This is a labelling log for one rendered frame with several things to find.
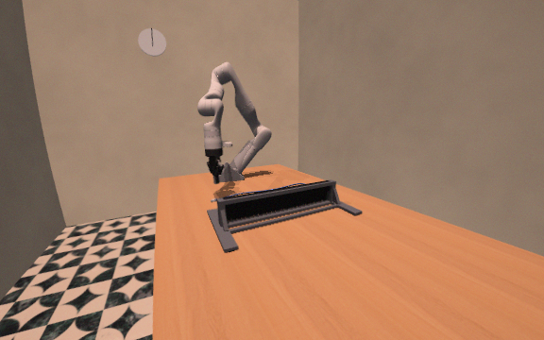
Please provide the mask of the dark grey patch panel rack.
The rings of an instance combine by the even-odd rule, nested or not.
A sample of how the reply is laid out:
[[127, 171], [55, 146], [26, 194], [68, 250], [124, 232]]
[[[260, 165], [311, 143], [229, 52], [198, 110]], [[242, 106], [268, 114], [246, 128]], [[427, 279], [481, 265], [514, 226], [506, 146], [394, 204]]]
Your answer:
[[[363, 212], [339, 200], [336, 181], [332, 179], [245, 195], [217, 198], [216, 200], [217, 209], [207, 210], [207, 213], [224, 252], [239, 249], [231, 235], [234, 232], [250, 230], [337, 207], [353, 215], [359, 215]], [[310, 210], [329, 204], [332, 205]], [[306, 210], [310, 211], [302, 212]], [[296, 214], [229, 229], [290, 213]]]

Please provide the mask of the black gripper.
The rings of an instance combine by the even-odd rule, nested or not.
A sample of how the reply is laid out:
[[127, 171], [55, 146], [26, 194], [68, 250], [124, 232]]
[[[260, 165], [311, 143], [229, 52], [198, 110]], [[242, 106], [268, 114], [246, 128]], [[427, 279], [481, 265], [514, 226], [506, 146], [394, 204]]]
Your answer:
[[213, 183], [219, 184], [219, 175], [222, 174], [222, 171], [224, 169], [224, 164], [221, 164], [221, 160], [220, 160], [220, 156], [223, 155], [223, 148], [205, 149], [205, 155], [206, 157], [209, 157], [209, 161], [207, 161], [207, 165], [209, 167], [211, 174], [213, 175]]

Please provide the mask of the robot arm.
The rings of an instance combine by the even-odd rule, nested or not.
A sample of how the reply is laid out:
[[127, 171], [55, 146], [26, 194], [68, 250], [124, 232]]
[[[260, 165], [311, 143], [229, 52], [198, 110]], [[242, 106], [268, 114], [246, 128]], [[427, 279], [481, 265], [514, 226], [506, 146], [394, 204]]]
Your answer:
[[244, 90], [233, 67], [228, 62], [213, 69], [211, 87], [208, 93], [199, 100], [197, 110], [202, 116], [214, 116], [214, 119], [211, 122], [204, 124], [205, 149], [218, 149], [223, 148], [223, 146], [231, 147], [232, 142], [225, 142], [221, 139], [221, 119], [224, 109], [222, 103], [224, 88], [222, 85], [230, 81], [235, 89], [236, 108], [245, 118], [254, 137], [259, 134], [257, 138], [247, 141], [229, 165], [236, 172], [242, 174], [257, 152], [270, 140], [272, 133], [269, 128], [263, 127], [259, 121], [253, 103]]

